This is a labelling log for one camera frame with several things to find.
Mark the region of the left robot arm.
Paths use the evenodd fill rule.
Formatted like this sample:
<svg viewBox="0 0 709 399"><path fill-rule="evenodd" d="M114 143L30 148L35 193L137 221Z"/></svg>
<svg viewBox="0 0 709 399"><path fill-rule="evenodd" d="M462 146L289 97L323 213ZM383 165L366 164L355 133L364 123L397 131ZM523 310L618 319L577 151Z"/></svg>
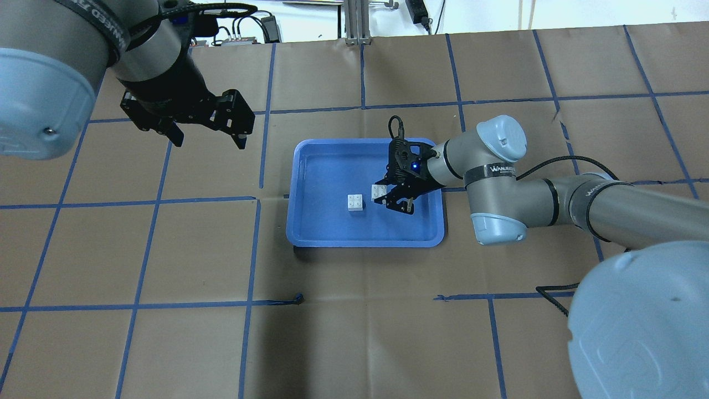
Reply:
<svg viewBox="0 0 709 399"><path fill-rule="evenodd" d="M182 146L180 124L220 131L244 149L255 114L237 89L215 95L188 53L201 18L251 16L246 3L3 1L3 156L45 161L74 146L108 70L140 131Z"/></svg>

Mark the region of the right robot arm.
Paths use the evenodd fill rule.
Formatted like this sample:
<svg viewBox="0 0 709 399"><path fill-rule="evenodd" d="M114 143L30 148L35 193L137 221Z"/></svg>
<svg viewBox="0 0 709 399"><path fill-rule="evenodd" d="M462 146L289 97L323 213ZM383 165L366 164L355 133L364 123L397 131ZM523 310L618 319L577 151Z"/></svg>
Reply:
<svg viewBox="0 0 709 399"><path fill-rule="evenodd" d="M572 284L569 362L583 398L707 397L707 203L636 187L606 170L522 179L521 125L501 115L431 146L398 116L372 200L413 214L414 200L461 180L480 245L573 225L625 248Z"/></svg>

